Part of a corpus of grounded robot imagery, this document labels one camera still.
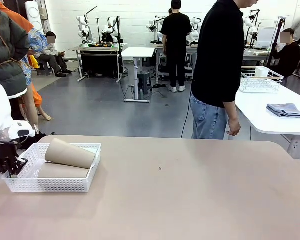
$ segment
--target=gray towel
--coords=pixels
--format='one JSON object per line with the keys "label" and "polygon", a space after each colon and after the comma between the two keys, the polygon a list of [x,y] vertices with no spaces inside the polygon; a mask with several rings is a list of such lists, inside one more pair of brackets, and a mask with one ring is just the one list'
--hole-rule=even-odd
{"label": "gray towel", "polygon": [[268,104],[266,108],[273,114],[281,118],[300,118],[300,111],[293,103],[288,104]]}

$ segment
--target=white wall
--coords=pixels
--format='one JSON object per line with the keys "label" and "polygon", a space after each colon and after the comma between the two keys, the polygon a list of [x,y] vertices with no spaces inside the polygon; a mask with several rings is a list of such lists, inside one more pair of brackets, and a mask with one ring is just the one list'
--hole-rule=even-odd
{"label": "white wall", "polygon": [[[146,24],[155,16],[167,16],[171,6],[170,0],[45,0],[49,15],[51,30],[56,33],[56,47],[60,51],[66,51],[68,58],[75,58],[70,48],[79,46],[81,38],[78,35],[77,16],[83,16],[90,9],[98,7],[88,16],[94,38],[98,38],[98,30],[95,19],[100,18],[100,29],[107,25],[108,17],[121,17],[121,37],[130,47],[149,46],[154,39],[154,34],[149,32]],[[182,13],[190,18],[204,19],[207,12],[217,0],[183,0]],[[259,3],[251,9],[244,9],[245,16],[249,10],[260,9],[259,22],[261,27],[274,25],[278,16],[287,17],[286,28],[292,24],[294,16],[300,15],[300,0],[259,0]]]}

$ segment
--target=black hair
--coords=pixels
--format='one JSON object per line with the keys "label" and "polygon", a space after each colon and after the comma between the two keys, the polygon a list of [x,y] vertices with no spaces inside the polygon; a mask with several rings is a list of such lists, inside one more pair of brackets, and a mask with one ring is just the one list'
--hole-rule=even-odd
{"label": "black hair", "polygon": [[46,36],[46,37],[54,37],[54,39],[57,39],[57,36],[56,36],[55,33],[52,32],[52,31],[48,31],[48,32],[46,33],[45,36]]}
{"label": "black hair", "polygon": [[174,10],[179,10],[181,9],[181,0],[172,0],[171,2],[171,8]]}
{"label": "black hair", "polygon": [[293,30],[292,28],[287,28],[285,30],[282,31],[283,33],[290,33],[290,35],[295,35],[295,30]]}

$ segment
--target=black t-shirt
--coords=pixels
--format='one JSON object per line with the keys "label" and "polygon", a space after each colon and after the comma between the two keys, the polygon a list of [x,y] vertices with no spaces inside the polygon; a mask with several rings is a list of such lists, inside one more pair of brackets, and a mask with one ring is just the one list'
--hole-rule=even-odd
{"label": "black t-shirt", "polygon": [[164,19],[161,33],[167,35],[167,51],[187,49],[186,37],[191,33],[192,26],[187,15],[173,13]]}
{"label": "black t-shirt", "polygon": [[285,78],[290,77],[298,67],[300,61],[300,47],[296,42],[285,46],[280,52],[274,52],[274,59],[280,59],[273,70]]}
{"label": "black t-shirt", "polygon": [[191,88],[205,104],[224,108],[236,99],[245,50],[242,17],[233,0],[218,0],[202,23]]}

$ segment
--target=brown cardboard tube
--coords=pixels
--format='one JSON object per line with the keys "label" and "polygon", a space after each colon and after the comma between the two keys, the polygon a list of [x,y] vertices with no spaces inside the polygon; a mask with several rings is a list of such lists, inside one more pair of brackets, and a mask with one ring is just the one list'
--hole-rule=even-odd
{"label": "brown cardboard tube", "polygon": [[90,169],[95,156],[90,151],[54,138],[45,153],[45,160],[55,164]]}
{"label": "brown cardboard tube", "polygon": [[85,179],[89,170],[74,166],[66,166],[55,163],[46,162],[42,165],[38,178],[39,179]]}

